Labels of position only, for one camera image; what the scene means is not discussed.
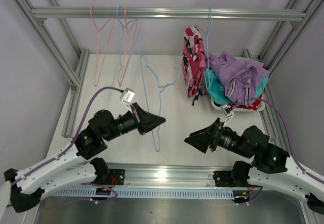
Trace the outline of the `purple trousers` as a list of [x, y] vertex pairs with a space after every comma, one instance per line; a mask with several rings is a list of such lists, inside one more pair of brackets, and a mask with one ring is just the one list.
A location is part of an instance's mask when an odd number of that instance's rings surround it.
[[263, 63], [253, 59], [239, 61], [225, 51], [220, 57], [209, 53], [209, 69], [224, 86], [226, 97], [246, 106], [253, 104], [256, 89], [269, 76]]

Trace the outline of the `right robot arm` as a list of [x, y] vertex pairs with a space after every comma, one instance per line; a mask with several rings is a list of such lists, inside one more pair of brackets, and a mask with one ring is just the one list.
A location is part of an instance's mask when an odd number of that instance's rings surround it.
[[238, 135], [217, 118], [212, 125], [191, 133], [184, 141], [203, 153], [220, 147], [252, 160], [251, 163], [236, 161], [226, 177], [215, 171], [213, 178], [217, 186], [269, 188], [323, 214], [323, 177], [298, 165], [287, 151], [271, 144], [269, 136], [255, 125]]

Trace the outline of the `light blue hanger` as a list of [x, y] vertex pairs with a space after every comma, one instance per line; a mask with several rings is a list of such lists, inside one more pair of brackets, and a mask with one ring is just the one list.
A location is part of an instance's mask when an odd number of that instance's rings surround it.
[[[117, 83], [118, 83], [118, 80], [119, 80], [119, 74], [120, 74], [120, 68], [121, 68], [121, 55], [123, 54], [123, 50], [124, 50], [122, 48], [122, 46], [124, 45], [124, 42], [122, 41], [122, 39], [124, 39], [125, 37], [123, 35], [123, 30], [122, 30], [121, 23], [122, 22], [124, 23], [124, 9], [125, 9], [125, 7], [126, 6], [124, 6], [124, 7], [118, 6], [117, 9], [116, 9], [116, 18], [117, 18], [117, 21], [118, 21], [118, 23], [119, 23], [119, 25], [121, 27], [121, 32], [122, 32], [121, 39], [120, 39], [120, 44], [119, 44], [119, 71], [118, 71], [118, 76], [117, 76]], [[137, 36], [136, 36], [136, 40], [135, 40], [135, 46], [136, 46], [136, 43], [137, 43], [137, 40], [138, 40], [138, 36], [139, 36], [139, 32], [140, 32], [141, 26], [142, 26], [142, 22], [139, 19], [138, 19], [138, 21], [139, 21], [139, 24], [138, 24]], [[132, 55], [133, 55], [135, 46], [134, 46], [132, 52], [130, 50], [128, 50], [128, 53], [131, 53], [131, 58], [132, 58]]]
[[210, 31], [210, 22], [211, 22], [211, 17], [212, 17], [212, 8], [209, 7], [209, 15], [208, 15], [208, 25], [207, 25], [207, 30], [206, 32], [203, 31], [202, 29], [199, 28], [199, 26], [196, 24], [195, 27], [197, 28], [197, 30], [199, 30], [200, 32], [204, 33], [206, 35], [206, 48], [207, 48], [207, 52], [205, 54], [205, 61], [206, 61], [206, 69], [204, 71], [204, 75], [205, 75], [205, 84], [206, 84], [206, 89], [207, 91], [210, 89], [210, 76], [209, 76], [209, 31]]

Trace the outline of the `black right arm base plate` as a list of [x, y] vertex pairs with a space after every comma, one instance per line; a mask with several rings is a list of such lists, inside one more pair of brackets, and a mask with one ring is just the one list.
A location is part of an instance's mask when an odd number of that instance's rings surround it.
[[248, 187], [261, 188], [259, 185], [248, 184], [248, 173], [232, 172], [231, 170], [216, 170], [213, 172], [213, 180], [216, 187], [232, 189], [248, 189]]

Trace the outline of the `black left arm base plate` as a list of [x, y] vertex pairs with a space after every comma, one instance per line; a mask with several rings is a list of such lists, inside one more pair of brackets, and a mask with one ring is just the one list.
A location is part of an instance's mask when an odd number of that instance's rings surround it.
[[123, 186], [125, 181], [124, 169], [111, 169], [110, 175], [107, 177], [105, 183], [110, 186]]

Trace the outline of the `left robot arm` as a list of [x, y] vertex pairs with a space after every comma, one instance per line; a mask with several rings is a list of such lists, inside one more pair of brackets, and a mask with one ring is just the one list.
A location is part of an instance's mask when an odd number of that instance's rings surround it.
[[10, 181], [10, 204], [17, 212], [25, 212], [61, 189], [79, 184], [100, 185], [108, 181], [110, 169], [98, 155], [107, 149], [107, 142], [137, 130], [144, 135], [161, 124], [164, 117], [143, 110], [137, 103], [115, 118], [108, 110], [100, 110], [61, 150], [23, 170], [8, 169], [4, 176]]

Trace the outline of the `blue hanger with purple trousers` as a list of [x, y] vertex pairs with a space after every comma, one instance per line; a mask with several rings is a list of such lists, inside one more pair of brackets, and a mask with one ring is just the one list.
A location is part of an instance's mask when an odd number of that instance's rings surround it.
[[161, 116], [163, 111], [163, 94], [168, 88], [173, 87], [178, 82], [180, 72], [176, 67], [173, 67], [175, 77], [172, 80], [161, 82], [159, 74], [149, 64], [145, 55], [140, 56], [139, 62], [146, 109], [148, 112], [152, 112], [153, 109], [158, 113], [158, 116]]

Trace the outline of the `red trousers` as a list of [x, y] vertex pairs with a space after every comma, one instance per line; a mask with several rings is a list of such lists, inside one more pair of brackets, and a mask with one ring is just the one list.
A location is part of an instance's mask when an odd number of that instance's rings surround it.
[[[211, 100], [212, 106], [216, 109], [219, 109], [222, 105], [217, 104], [214, 100]], [[252, 105], [246, 106], [246, 105], [239, 105], [237, 108], [234, 109], [234, 111], [237, 112], [254, 112], [254, 111], [262, 111], [265, 108], [265, 103], [263, 101], [254, 101]]]

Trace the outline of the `pink floral trousers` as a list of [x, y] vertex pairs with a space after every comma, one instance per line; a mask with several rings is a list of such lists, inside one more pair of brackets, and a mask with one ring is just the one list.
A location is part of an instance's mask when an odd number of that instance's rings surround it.
[[202, 35], [196, 26], [188, 27], [184, 33], [182, 71], [184, 75], [186, 95], [192, 99], [192, 105], [203, 96], [205, 80], [205, 49]]

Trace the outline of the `pink hanger with teal trousers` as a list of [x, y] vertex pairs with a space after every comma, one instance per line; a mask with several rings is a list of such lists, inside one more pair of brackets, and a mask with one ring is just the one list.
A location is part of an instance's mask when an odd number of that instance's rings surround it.
[[128, 19], [127, 18], [127, 11], [128, 7], [126, 6], [124, 9], [124, 23], [121, 23], [124, 39], [122, 41], [124, 42], [124, 45], [122, 46], [123, 54], [121, 55], [121, 68], [120, 68], [120, 74], [119, 74], [119, 80], [118, 84], [119, 86], [122, 85], [128, 64], [131, 59], [131, 53], [128, 53], [128, 50], [132, 52], [134, 46], [135, 46], [135, 40], [137, 36], [137, 30], [138, 30], [138, 19]]

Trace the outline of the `pink wire hanger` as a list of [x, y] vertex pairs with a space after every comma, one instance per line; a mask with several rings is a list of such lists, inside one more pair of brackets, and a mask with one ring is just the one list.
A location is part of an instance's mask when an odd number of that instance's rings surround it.
[[[112, 31], [114, 29], [115, 20], [107, 19], [102, 25], [98, 25], [94, 18], [94, 6], [90, 7], [90, 15], [93, 25], [97, 31], [97, 47], [96, 47], [96, 61], [95, 61], [95, 72], [94, 72], [94, 87], [97, 87], [100, 82], [102, 71], [104, 68], [106, 55], [108, 53]], [[104, 36], [102, 35], [103, 31], [110, 27], [108, 38], [106, 39], [106, 45], [103, 45]]]

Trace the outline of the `teal trousers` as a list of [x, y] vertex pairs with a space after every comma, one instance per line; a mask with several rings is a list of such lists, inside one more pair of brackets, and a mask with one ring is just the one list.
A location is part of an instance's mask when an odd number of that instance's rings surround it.
[[[231, 101], [228, 97], [225, 95], [225, 89], [222, 83], [218, 80], [216, 77], [214, 71], [212, 69], [208, 70], [208, 74], [206, 76], [206, 79], [209, 80], [207, 85], [210, 84], [210, 87], [208, 89], [208, 93], [210, 94], [211, 98], [219, 105], [223, 104], [230, 104], [230, 103], [236, 103], [236, 101]], [[264, 80], [260, 83], [258, 88], [256, 89], [255, 98], [260, 97], [263, 93], [267, 82], [268, 82], [269, 76], [266, 76]]]

